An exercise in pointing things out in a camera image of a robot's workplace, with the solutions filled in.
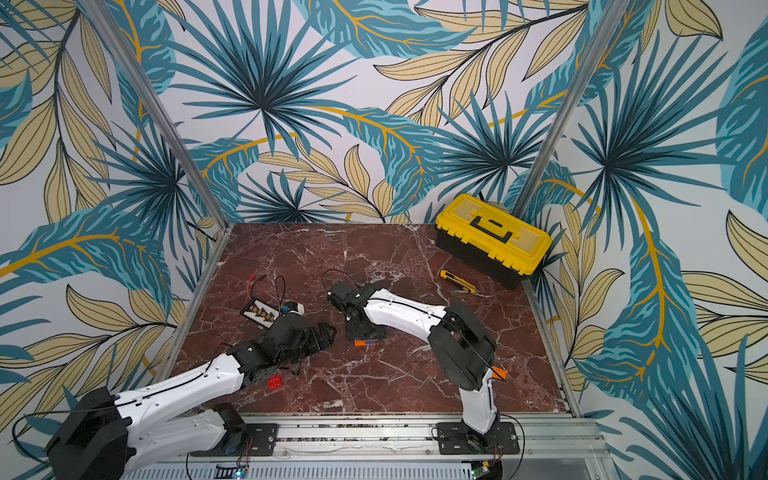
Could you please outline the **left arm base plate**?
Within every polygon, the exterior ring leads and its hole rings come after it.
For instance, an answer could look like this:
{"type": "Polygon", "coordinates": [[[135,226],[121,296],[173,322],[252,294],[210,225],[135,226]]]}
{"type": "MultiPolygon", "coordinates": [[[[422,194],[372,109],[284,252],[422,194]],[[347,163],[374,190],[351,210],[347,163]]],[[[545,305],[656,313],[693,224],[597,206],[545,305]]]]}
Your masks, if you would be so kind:
{"type": "Polygon", "coordinates": [[[211,449],[192,452],[192,457],[264,457],[272,456],[278,425],[273,423],[245,424],[227,430],[223,438],[211,449]]]}

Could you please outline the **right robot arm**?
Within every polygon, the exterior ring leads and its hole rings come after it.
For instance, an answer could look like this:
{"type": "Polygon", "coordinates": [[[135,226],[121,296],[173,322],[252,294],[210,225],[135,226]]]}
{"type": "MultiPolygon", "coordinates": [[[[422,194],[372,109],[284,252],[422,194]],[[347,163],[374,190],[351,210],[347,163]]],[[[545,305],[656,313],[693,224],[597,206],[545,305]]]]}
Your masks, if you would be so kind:
{"type": "Polygon", "coordinates": [[[428,305],[370,283],[352,287],[337,282],[327,299],[342,314],[351,341],[380,340],[390,328],[428,344],[444,375],[459,389],[463,426],[482,439],[497,428],[492,389],[497,345],[468,305],[428,305]]]}

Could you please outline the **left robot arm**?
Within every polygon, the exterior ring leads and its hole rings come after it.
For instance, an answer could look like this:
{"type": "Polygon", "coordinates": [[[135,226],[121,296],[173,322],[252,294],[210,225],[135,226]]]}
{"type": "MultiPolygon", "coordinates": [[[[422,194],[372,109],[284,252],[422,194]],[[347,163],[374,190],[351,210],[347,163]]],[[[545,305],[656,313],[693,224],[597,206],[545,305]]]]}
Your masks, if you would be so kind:
{"type": "Polygon", "coordinates": [[[135,390],[99,388],[83,396],[46,446],[58,479],[119,479],[195,452],[241,455],[254,439],[236,409],[192,409],[272,378],[280,368],[325,351],[336,330],[282,314],[255,338],[203,365],[135,390]]]}

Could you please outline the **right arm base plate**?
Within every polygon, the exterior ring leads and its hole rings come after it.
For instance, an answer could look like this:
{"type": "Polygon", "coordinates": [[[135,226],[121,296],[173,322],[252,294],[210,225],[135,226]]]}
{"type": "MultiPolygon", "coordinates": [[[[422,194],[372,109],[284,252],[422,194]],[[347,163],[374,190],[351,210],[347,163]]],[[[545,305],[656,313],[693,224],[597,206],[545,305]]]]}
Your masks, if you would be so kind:
{"type": "Polygon", "coordinates": [[[441,422],[431,433],[441,455],[514,455],[521,451],[520,437],[509,422],[495,422],[485,434],[477,433],[464,422],[441,422]]]}

